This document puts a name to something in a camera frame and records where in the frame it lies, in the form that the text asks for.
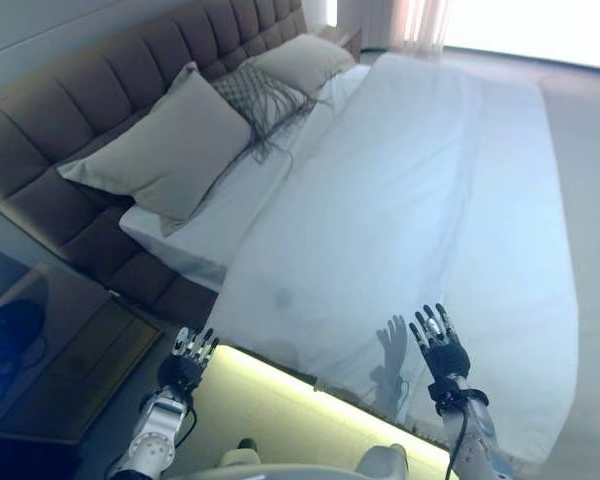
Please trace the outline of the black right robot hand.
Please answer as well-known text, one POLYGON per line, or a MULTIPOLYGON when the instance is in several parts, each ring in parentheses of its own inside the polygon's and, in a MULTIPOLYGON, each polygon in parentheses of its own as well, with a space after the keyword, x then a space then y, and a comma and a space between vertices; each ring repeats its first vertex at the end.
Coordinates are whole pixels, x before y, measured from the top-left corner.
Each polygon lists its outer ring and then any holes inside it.
POLYGON ((442 304, 424 305, 414 313, 409 328, 435 380, 468 378, 471 363, 456 329, 442 304))

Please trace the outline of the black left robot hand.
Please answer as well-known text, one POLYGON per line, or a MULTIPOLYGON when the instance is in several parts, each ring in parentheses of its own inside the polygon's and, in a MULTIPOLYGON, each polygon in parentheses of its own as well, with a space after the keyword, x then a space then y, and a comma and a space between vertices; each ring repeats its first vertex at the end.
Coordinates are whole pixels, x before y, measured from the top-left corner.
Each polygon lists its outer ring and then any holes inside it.
POLYGON ((159 387, 168 388, 180 397, 190 395, 199 385, 218 344, 213 328, 195 331, 182 327, 175 336, 171 353, 158 368, 159 387))

